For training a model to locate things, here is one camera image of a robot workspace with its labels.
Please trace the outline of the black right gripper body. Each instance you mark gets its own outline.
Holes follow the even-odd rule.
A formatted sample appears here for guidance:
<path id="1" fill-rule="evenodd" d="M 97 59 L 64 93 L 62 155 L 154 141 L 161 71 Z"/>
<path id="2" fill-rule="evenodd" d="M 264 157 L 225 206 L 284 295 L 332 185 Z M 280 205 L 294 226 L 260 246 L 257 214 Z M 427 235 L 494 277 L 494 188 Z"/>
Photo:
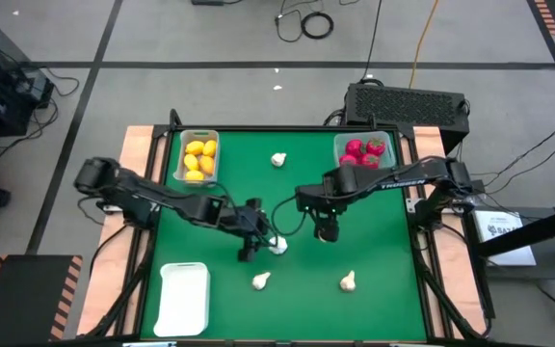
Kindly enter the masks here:
<path id="1" fill-rule="evenodd" d="M 314 237 L 323 242 L 335 243 L 339 236 L 339 224 L 334 215 L 316 216 Z"/>

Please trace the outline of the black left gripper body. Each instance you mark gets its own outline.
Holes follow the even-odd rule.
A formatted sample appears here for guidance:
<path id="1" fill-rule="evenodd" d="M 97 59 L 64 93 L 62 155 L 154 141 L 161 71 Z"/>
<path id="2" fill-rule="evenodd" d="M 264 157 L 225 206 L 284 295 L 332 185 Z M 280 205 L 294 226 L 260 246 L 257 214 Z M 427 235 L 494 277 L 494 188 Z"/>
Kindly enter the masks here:
<path id="1" fill-rule="evenodd" d="M 262 199 L 251 198 L 243 205 L 237 205 L 234 200 L 229 202 L 230 207 L 226 217 L 226 229 L 240 237 L 255 237 L 259 243 L 264 244 L 257 235 L 258 231 L 268 235 L 268 225 L 265 212 L 262 210 Z"/>

